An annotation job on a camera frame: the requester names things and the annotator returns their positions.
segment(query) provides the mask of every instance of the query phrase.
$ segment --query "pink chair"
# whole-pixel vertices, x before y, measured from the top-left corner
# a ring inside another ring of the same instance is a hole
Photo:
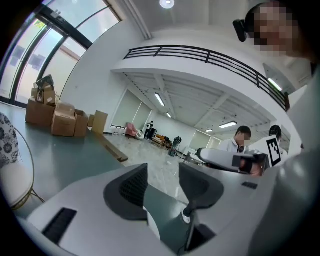
[[[126,133],[125,135],[133,136],[135,137],[138,133],[138,130],[135,128],[135,125],[131,122],[128,122],[126,124]]]

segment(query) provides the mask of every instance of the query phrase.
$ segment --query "round ceiling light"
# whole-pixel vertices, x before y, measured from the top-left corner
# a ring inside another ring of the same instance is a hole
[[[160,5],[162,8],[171,9],[175,5],[175,0],[160,0]]]

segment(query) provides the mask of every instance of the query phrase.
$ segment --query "tiled floor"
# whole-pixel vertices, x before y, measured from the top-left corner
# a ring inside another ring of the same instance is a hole
[[[124,166],[147,163],[150,185],[181,202],[189,202],[179,185],[179,163],[183,159],[169,156],[168,150],[150,140],[128,139],[123,135],[106,135],[106,138],[129,157],[122,163]]]

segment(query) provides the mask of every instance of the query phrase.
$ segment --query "qr code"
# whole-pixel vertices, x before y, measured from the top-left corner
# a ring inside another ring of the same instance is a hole
[[[276,138],[269,139],[266,141],[270,153],[271,165],[275,166],[279,162],[281,162],[281,154],[278,145],[278,141]]]

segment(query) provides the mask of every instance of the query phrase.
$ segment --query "metal railing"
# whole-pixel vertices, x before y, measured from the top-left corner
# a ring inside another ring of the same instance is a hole
[[[154,45],[130,49],[128,54],[124,57],[124,60],[147,56],[186,58],[221,67],[253,83],[259,89],[263,90],[271,98],[273,98],[283,110],[288,111],[290,108],[288,95],[278,91],[269,83],[265,76],[252,67],[225,54],[193,46]]]

